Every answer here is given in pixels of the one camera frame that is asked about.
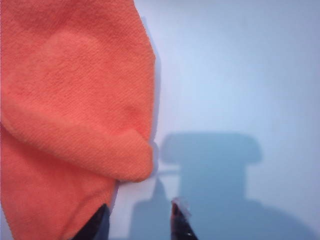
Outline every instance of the black object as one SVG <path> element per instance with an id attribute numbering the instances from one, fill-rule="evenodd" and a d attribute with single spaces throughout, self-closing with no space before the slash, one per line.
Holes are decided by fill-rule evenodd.
<path id="1" fill-rule="evenodd" d="M 171 210 L 171 240 L 198 240 L 187 218 L 175 202 Z"/>
<path id="2" fill-rule="evenodd" d="M 103 204 L 72 240 L 108 240 L 109 208 Z"/>

